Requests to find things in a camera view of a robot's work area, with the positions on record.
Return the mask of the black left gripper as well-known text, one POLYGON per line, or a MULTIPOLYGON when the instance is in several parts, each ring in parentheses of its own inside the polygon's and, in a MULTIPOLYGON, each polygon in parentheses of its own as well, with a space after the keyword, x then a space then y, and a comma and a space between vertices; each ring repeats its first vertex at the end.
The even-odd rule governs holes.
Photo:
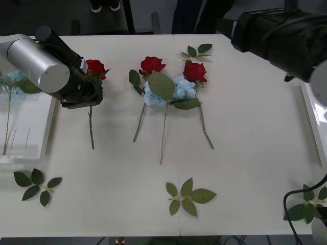
POLYGON ((77 102, 61 102, 63 108, 78 109, 99 105, 103 100, 103 87, 98 83, 87 83, 85 93, 77 102))

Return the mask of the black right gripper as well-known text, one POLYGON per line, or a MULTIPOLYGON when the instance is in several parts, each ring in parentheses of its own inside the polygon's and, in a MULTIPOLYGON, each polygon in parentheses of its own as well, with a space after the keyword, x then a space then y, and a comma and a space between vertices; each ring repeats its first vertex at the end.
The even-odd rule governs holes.
POLYGON ((233 20, 220 18, 216 30, 222 35, 233 35, 231 43, 235 49, 250 52, 269 61, 281 61, 280 33, 265 36, 284 21, 283 9, 267 9, 243 13, 233 31, 233 20))

